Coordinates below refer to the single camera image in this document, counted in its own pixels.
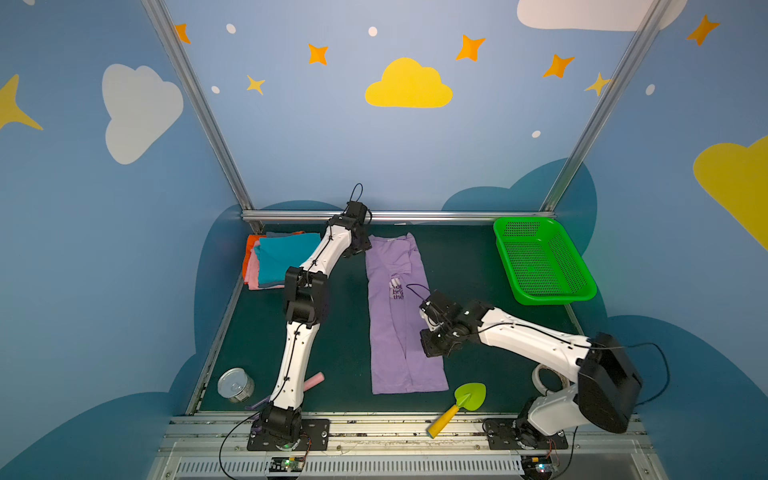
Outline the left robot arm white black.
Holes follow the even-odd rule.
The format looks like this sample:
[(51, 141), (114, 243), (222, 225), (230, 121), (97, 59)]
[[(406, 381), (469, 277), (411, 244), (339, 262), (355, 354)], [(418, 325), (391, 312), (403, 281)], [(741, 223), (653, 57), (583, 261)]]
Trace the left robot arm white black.
[(286, 345), (275, 388), (259, 417), (263, 432), (282, 448), (296, 444), (301, 436), (305, 375), (314, 339), (328, 317), (330, 274), (339, 259), (371, 248), (367, 233), (371, 220), (372, 212), (364, 203), (348, 201), (326, 222), (307, 259), (286, 271)]

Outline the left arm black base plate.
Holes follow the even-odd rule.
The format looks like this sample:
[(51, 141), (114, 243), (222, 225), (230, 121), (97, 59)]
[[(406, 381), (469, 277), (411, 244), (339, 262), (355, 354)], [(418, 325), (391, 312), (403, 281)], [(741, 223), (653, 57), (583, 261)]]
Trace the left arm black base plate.
[(268, 433), (265, 424), (261, 420), (252, 422), (248, 442), (248, 451), (298, 451), (309, 448), (311, 451), (325, 451), (330, 437), (329, 419), (309, 418), (303, 419), (299, 437), (288, 442)]

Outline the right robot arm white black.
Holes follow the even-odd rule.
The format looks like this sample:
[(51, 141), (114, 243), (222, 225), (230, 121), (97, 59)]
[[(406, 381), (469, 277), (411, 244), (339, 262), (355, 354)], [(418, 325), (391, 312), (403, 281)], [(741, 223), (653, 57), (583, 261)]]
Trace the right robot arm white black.
[(560, 432), (591, 424), (623, 434), (638, 403), (643, 380), (613, 336), (569, 334), (515, 317), (485, 302), (462, 306), (439, 291), (423, 300), (420, 332), (428, 357), (449, 356), (466, 342), (518, 354), (565, 381), (557, 391), (539, 392), (515, 419), (515, 440), (539, 448)]

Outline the purple t shirt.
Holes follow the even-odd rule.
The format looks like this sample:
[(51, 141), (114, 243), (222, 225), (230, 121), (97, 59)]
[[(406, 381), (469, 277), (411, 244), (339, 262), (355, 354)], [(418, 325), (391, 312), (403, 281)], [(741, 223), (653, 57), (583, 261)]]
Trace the purple t shirt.
[(370, 316), (371, 378), (375, 395), (448, 389), (443, 360), (424, 353), (427, 322), (420, 305), (428, 281), (415, 237), (372, 236), (365, 254)]

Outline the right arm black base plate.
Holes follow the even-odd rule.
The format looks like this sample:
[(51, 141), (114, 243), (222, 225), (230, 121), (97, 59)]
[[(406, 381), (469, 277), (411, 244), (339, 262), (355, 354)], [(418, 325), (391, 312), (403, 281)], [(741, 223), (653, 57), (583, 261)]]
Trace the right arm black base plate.
[(482, 424), (491, 450), (567, 449), (563, 432), (545, 436), (527, 421), (512, 418), (487, 418)]

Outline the green plastic perforated basket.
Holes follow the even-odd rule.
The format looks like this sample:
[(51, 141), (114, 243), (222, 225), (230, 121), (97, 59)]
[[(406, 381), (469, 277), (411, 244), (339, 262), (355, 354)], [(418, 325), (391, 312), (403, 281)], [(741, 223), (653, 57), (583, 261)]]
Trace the green plastic perforated basket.
[(597, 285), (564, 227), (545, 217), (503, 217), (496, 246), (515, 300), (526, 306), (589, 301)]

